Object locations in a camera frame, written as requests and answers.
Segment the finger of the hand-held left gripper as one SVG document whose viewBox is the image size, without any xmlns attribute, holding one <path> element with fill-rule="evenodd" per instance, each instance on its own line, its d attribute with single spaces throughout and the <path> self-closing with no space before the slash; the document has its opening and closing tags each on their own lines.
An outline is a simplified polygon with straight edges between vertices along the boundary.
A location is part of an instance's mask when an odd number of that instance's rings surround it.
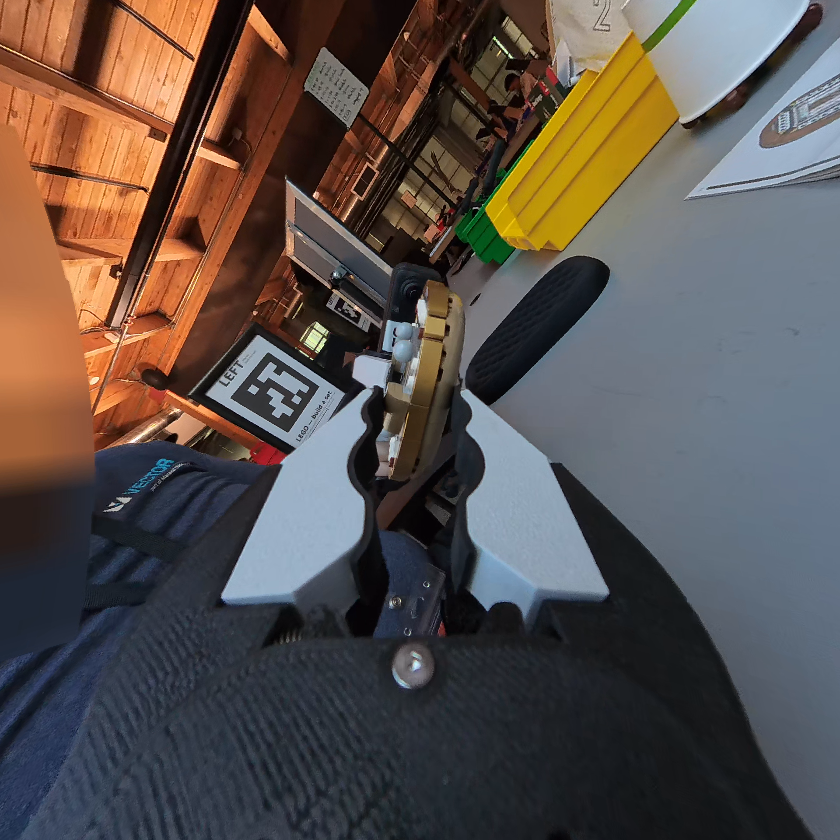
<svg viewBox="0 0 840 840">
<path fill-rule="evenodd" d="M 390 353 L 361 353 L 353 361 L 353 378 L 364 388 L 379 387 L 383 394 L 386 394 L 392 373 L 393 360 Z"/>
</svg>

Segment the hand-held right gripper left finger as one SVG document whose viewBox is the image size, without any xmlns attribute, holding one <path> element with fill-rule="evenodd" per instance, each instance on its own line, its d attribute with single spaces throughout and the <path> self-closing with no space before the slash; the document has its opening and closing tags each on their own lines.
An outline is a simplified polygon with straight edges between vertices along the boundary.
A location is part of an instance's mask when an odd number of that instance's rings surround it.
<svg viewBox="0 0 840 840">
<path fill-rule="evenodd" d="M 389 589 L 374 494 L 383 422 L 382 388 L 365 388 L 283 461 L 222 591 L 226 605 L 378 619 Z"/>
</svg>

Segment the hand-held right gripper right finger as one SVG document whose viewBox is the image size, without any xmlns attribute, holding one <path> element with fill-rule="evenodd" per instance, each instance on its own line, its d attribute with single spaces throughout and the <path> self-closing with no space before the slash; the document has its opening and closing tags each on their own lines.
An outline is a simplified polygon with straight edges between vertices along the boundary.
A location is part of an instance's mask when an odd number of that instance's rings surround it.
<svg viewBox="0 0 840 840">
<path fill-rule="evenodd" d="M 451 544 L 451 583 L 489 611 L 515 606 L 531 627 L 544 602 L 603 602 L 607 584 L 548 457 L 474 393 L 452 405 L 465 489 Z"/>
</svg>

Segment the round gold lego base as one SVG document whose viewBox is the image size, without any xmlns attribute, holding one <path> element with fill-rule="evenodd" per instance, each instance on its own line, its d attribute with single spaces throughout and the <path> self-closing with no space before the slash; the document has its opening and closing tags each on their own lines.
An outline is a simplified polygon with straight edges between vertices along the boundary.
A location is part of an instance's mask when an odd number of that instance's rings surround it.
<svg viewBox="0 0 840 840">
<path fill-rule="evenodd" d="M 409 480 L 436 456 L 459 383 L 465 328 L 462 300 L 435 279 L 426 280 L 407 315 L 385 326 L 382 351 L 391 355 L 391 371 L 383 433 L 390 480 Z"/>
</svg>

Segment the lego instruction booklet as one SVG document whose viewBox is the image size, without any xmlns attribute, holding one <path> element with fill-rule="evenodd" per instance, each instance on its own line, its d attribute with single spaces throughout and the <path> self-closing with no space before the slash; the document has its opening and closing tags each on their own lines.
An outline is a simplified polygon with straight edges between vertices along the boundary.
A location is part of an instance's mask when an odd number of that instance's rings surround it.
<svg viewBox="0 0 840 840">
<path fill-rule="evenodd" d="M 839 175 L 839 42 L 775 103 L 687 200 Z"/>
</svg>

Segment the grey framed panel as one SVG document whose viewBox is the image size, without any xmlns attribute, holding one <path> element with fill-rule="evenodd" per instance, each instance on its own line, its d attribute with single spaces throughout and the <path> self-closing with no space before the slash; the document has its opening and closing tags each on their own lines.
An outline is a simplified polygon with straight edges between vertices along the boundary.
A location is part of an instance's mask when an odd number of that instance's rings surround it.
<svg viewBox="0 0 840 840">
<path fill-rule="evenodd" d="M 286 237 L 286 254 L 295 264 L 382 324 L 392 268 L 291 181 L 286 181 Z"/>
</svg>

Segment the green plastic bin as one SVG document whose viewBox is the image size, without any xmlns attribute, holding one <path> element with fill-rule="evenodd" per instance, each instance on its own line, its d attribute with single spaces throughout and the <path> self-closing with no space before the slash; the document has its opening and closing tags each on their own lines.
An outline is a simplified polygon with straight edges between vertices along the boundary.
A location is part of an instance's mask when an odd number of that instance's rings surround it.
<svg viewBox="0 0 840 840">
<path fill-rule="evenodd" d="M 490 144 L 456 209 L 456 236 L 484 264 L 501 266 L 515 249 L 498 234 L 487 211 L 490 199 L 500 190 L 520 155 L 515 153 L 513 162 L 503 166 L 501 160 L 507 149 L 508 144 L 502 138 Z"/>
</svg>

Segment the black quilted wrist rest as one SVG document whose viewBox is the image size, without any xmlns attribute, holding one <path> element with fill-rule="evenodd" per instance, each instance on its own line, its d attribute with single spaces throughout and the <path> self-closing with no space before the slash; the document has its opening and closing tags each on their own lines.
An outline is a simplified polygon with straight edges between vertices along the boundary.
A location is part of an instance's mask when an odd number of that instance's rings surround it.
<svg viewBox="0 0 840 840">
<path fill-rule="evenodd" d="M 501 399 L 592 308 L 610 276 L 606 263 L 584 255 L 552 267 L 479 347 L 465 389 L 487 405 Z"/>
</svg>

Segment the person's navy shirt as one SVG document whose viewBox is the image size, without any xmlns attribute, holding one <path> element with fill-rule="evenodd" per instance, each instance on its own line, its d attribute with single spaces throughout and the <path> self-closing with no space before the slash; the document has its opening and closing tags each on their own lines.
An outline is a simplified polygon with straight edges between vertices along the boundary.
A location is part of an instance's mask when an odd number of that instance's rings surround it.
<svg viewBox="0 0 840 840">
<path fill-rule="evenodd" d="M 223 606 L 237 499 L 272 469 L 176 444 L 103 450 L 87 583 L 57 646 L 2 656 L 2 838 L 278 837 L 277 727 L 241 671 L 278 607 Z"/>
</svg>

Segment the white hanging sign board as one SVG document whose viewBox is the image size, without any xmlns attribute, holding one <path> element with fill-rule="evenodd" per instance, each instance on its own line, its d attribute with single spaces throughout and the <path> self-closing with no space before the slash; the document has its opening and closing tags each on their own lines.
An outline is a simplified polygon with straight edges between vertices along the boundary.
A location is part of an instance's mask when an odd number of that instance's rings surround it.
<svg viewBox="0 0 840 840">
<path fill-rule="evenodd" d="M 370 89 L 326 47 L 320 48 L 303 89 L 346 130 L 352 129 L 370 95 Z"/>
</svg>

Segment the yellow plastic bin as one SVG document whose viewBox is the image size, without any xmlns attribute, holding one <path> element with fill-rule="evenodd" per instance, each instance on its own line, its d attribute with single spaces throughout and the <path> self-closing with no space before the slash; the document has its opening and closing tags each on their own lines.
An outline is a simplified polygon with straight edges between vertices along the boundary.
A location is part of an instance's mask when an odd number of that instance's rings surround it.
<svg viewBox="0 0 840 840">
<path fill-rule="evenodd" d="M 510 246 L 564 250 L 677 122 L 634 33 L 586 70 L 486 207 Z"/>
</svg>

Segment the white numbered paper bag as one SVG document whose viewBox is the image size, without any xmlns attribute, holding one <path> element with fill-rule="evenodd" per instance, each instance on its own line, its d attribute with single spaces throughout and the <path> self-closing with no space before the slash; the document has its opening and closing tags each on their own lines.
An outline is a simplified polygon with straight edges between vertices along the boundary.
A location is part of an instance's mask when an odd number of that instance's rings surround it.
<svg viewBox="0 0 840 840">
<path fill-rule="evenodd" d="M 631 31 L 622 6 L 623 1 L 546 1 L 554 68 L 572 77 L 600 72 Z"/>
</svg>

